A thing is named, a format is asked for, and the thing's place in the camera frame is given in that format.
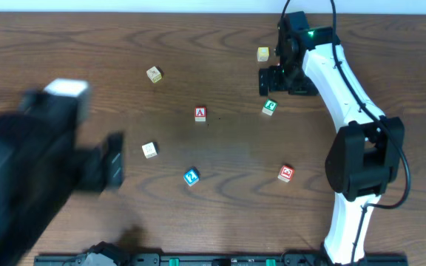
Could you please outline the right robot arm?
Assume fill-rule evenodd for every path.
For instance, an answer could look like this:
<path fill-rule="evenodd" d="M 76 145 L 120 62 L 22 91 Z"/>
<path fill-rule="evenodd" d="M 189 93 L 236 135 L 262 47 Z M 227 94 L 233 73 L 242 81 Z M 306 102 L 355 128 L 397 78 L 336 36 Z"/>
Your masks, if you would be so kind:
<path fill-rule="evenodd" d="M 283 13 L 277 29 L 280 62 L 258 72 L 260 95 L 320 95 L 337 132 L 325 159 L 335 196 L 330 230 L 318 253 L 293 253 L 285 264 L 407 265 L 404 255 L 364 251 L 373 210 L 398 208 L 410 193 L 403 122 L 387 117 L 366 95 L 335 26 L 312 28 L 299 11 Z"/>

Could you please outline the blue number 2 block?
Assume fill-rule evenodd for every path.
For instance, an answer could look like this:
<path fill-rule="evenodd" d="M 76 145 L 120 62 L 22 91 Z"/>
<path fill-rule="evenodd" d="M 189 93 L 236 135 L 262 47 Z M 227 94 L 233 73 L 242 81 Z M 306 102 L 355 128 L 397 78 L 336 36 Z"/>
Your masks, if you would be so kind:
<path fill-rule="evenodd" d="M 184 180 L 186 181 L 188 186 L 193 186 L 195 183 L 197 183 L 200 179 L 200 176 L 197 172 L 197 169 L 195 167 L 189 169 L 184 175 Z"/>

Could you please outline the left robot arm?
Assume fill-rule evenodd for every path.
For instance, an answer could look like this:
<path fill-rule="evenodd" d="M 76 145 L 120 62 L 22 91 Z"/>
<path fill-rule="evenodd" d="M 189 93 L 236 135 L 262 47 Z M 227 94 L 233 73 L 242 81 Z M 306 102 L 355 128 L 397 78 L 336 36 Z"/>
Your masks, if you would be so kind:
<path fill-rule="evenodd" d="M 26 94 L 0 113 L 0 265 L 15 265 L 74 191 L 119 188 L 121 132 L 94 148 L 75 145 L 81 97 Z"/>

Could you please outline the red letter A block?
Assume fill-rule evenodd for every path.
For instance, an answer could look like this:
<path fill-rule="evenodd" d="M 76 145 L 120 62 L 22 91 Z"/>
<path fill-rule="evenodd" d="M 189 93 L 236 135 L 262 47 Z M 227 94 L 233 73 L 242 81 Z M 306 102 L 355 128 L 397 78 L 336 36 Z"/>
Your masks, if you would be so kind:
<path fill-rule="evenodd" d="M 206 107 L 205 106 L 195 107 L 195 121 L 196 122 L 205 122 L 206 121 Z"/>

